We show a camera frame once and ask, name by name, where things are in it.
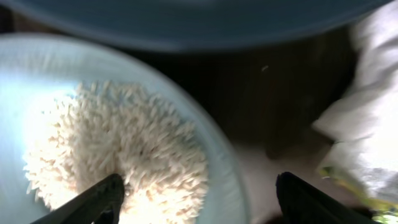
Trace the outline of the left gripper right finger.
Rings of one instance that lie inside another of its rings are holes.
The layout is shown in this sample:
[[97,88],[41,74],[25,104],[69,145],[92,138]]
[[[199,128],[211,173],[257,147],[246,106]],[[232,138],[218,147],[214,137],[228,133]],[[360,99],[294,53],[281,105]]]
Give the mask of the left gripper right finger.
[[290,172],[279,174],[275,186],[284,223],[376,224]]

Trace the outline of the light blue bowl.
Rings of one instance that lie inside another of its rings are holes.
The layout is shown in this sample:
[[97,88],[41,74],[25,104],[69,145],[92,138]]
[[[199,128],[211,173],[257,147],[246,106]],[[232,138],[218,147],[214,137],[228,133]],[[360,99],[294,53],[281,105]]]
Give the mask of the light blue bowl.
[[165,75],[126,54],[50,34],[1,36],[1,222],[30,223],[47,214],[27,193],[24,151],[40,133],[37,116],[55,97],[81,82],[135,82],[161,94],[195,136],[209,162],[210,188],[198,223],[249,223],[248,197],[233,147],[206,111]]

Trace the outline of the dark blue plate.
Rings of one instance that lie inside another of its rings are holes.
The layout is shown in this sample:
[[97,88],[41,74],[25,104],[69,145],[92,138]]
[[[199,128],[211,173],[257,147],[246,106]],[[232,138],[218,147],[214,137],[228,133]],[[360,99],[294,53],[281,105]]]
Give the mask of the dark blue plate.
[[157,52],[243,49],[318,34],[386,0],[2,0],[64,32]]

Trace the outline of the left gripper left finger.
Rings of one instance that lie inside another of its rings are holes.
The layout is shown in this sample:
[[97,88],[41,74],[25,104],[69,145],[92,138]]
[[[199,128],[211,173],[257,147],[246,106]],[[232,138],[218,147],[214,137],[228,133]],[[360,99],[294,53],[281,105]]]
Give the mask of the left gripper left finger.
[[32,224],[118,224],[124,181],[111,174]]

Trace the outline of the white rice pile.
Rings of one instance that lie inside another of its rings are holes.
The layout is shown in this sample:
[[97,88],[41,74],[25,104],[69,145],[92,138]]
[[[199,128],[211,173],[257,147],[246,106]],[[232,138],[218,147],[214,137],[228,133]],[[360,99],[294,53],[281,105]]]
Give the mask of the white rice pile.
[[208,191],[195,126],[135,83],[79,85],[45,102],[26,150],[28,191],[51,210],[106,176],[123,179],[121,223],[194,223]]

